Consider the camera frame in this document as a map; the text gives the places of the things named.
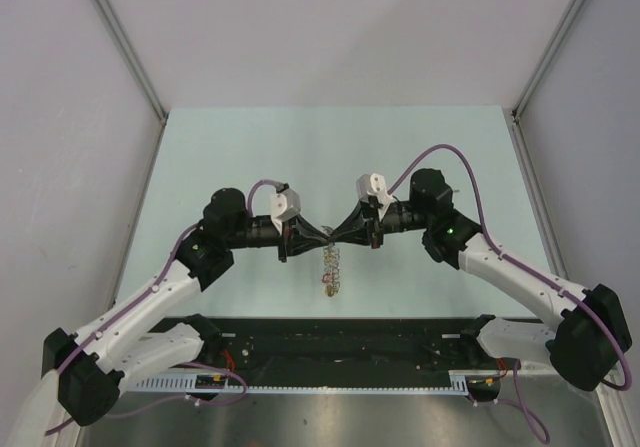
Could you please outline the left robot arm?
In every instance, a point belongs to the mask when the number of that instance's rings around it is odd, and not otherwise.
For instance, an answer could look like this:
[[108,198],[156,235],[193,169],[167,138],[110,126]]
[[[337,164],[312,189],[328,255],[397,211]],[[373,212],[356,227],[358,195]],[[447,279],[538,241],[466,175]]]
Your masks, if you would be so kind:
[[300,214],[299,196],[279,183],[271,212],[255,216],[235,188],[216,191],[202,218],[176,240],[158,273],[124,302],[73,333],[43,342],[42,372],[55,372],[55,400],[80,426],[107,416],[127,387],[175,365],[207,367],[221,354],[214,326],[196,314],[166,340],[143,340],[173,307],[204,292],[234,264],[236,249],[275,248],[280,261],[330,243]]

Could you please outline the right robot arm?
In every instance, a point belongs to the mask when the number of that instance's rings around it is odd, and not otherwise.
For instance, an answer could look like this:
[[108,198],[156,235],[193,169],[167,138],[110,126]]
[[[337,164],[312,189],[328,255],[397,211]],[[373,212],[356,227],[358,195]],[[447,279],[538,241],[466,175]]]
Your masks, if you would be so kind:
[[414,172],[406,201],[391,196],[379,174],[363,175],[357,188],[359,203],[331,234],[332,241],[377,249],[388,234],[420,230],[422,245],[435,262],[490,283],[542,322],[536,328],[479,317],[471,337],[461,343],[469,366],[484,368],[496,357],[535,362],[553,368],[572,386],[592,391],[630,349],[621,302],[611,288],[588,289],[508,254],[484,227],[455,209],[441,171]]

